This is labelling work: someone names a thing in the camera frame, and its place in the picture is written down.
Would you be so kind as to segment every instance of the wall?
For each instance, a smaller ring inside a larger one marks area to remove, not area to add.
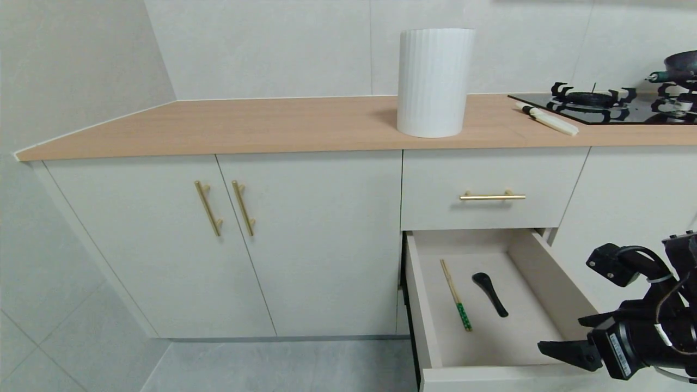
[[[3,391],[139,391],[148,339],[31,168],[11,152],[174,99],[142,0],[4,0],[0,10]]]
[[[470,91],[647,87],[692,0],[146,0],[177,99],[397,93],[399,32],[477,29]]]

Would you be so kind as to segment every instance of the white ribbed cylinder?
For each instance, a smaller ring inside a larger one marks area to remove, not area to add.
[[[400,132],[447,137],[462,131],[474,38],[471,29],[402,31],[397,93]]]

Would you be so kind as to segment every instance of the chopsticks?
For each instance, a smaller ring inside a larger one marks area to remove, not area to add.
[[[450,287],[450,293],[452,294],[452,299],[455,301],[457,312],[460,314],[460,319],[462,319],[462,325],[465,326],[465,331],[472,331],[472,324],[470,324],[470,319],[467,318],[467,313],[465,313],[465,307],[462,306],[460,296],[457,295],[457,290],[455,290],[455,285],[452,283],[452,278],[450,277],[450,272],[447,270],[447,264],[444,259],[441,259],[441,267],[443,267],[443,273],[445,274],[447,285]]]

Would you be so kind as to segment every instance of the open drawer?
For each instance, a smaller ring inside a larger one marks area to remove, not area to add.
[[[576,391],[593,373],[540,354],[540,340],[581,340],[577,318],[596,313],[537,232],[529,229],[406,233],[407,306],[421,392]],[[440,260],[473,330],[465,331]],[[488,273],[510,314],[498,316],[473,281]]]

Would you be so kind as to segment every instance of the black spoon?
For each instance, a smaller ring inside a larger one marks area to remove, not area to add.
[[[508,312],[506,311],[506,308],[503,307],[503,304],[496,295],[496,291],[493,289],[493,283],[491,283],[491,278],[489,277],[489,275],[483,272],[478,272],[472,275],[472,280],[474,281],[474,283],[477,283],[477,285],[481,287],[485,293],[487,293],[487,296],[489,296],[489,299],[491,299],[491,303],[493,304],[493,307],[496,309],[498,315],[501,317],[508,317]]]

